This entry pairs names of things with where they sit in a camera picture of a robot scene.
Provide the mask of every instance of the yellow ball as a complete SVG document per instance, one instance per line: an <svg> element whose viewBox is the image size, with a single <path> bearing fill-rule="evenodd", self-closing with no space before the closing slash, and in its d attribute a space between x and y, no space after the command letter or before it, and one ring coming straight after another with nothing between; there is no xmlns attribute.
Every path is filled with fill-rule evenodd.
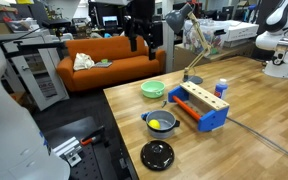
<svg viewBox="0 0 288 180"><path fill-rule="evenodd" d="M161 128L160 122L158 122L158 120L156 120L156 119L150 120L148 125L151 126L154 129L160 129Z"/></svg>

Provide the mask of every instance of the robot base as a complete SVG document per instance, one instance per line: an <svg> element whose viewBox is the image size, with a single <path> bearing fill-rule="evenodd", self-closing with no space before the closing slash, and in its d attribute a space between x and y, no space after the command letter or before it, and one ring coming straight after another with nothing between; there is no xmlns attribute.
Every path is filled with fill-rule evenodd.
<svg viewBox="0 0 288 180"><path fill-rule="evenodd" d="M288 78L288 64L274 65L272 61L267 61L263 72L273 77Z"/></svg>

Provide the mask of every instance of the lamp arm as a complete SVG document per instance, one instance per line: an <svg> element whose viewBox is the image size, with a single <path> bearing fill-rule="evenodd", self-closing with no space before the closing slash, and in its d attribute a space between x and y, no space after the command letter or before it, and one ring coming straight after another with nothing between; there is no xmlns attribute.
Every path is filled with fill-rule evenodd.
<svg viewBox="0 0 288 180"><path fill-rule="evenodd" d="M194 29L197 33L197 38L200 40L200 43L203 47L203 51L200 54L198 54L196 56L196 58L184 69L184 76L188 75L188 71L192 67L194 67L205 55L208 55L211 51L211 47L210 47L210 45L208 45L207 41L205 40L205 37L204 37L200 27L199 27L199 23L198 23L195 15L192 12L190 12L188 14L188 17L190 18L190 20L193 23Z"/></svg>

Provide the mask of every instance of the orange couch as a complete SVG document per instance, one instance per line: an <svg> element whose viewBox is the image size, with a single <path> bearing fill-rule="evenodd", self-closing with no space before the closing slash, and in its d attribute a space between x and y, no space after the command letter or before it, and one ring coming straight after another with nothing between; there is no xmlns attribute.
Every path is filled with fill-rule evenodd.
<svg viewBox="0 0 288 180"><path fill-rule="evenodd" d="M131 52L127 37L117 36L100 39L66 41L69 55L57 66L57 73L71 92L113 85L163 72L165 51L157 50L156 59L148 59L148 48L141 37L137 38L137 51ZM74 71L76 53L90 55L96 63L102 59L113 63L108 68Z"/></svg>

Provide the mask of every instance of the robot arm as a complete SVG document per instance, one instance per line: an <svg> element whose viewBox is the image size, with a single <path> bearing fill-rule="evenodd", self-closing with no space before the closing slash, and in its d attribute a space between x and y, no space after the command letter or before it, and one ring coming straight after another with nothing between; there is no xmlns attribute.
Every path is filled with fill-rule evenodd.
<svg viewBox="0 0 288 180"><path fill-rule="evenodd" d="M282 0L266 19L267 31L256 38L260 49L275 51L264 73L274 77L288 78L288 0Z"/></svg>
<svg viewBox="0 0 288 180"><path fill-rule="evenodd" d="M98 3L125 5L129 16L124 18L124 31L136 51L136 37L142 36L149 46L149 59L155 59L158 46L163 45L162 22L153 22L155 0L96 0Z"/></svg>

